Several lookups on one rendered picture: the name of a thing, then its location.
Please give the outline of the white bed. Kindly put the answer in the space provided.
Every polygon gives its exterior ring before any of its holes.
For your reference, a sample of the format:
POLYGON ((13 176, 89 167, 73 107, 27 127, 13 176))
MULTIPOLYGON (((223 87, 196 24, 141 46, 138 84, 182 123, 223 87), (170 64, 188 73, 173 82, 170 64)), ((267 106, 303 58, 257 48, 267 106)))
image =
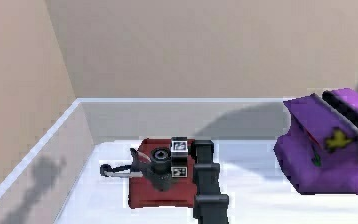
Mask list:
POLYGON ((0 224, 197 224, 187 208, 131 209, 126 164, 142 139, 215 142, 230 224, 358 224, 358 196, 298 194, 272 151, 289 127, 275 98, 82 98, 0 185, 0 224))

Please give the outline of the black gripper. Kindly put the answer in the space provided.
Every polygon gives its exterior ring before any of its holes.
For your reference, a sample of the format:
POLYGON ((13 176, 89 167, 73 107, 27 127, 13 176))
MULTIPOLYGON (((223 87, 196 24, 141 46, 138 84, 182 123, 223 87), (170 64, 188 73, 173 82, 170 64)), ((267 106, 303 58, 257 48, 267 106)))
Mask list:
POLYGON ((131 166, 112 167, 110 164, 102 164, 100 166, 102 176, 119 178, 139 178, 144 176, 157 191, 164 192, 171 188, 171 153, 167 148, 158 147, 153 149, 148 156, 149 160, 147 162, 139 160, 139 157, 143 155, 142 152, 134 148, 131 148, 130 152, 132 156, 131 166), (132 172, 119 173, 130 168, 132 172))

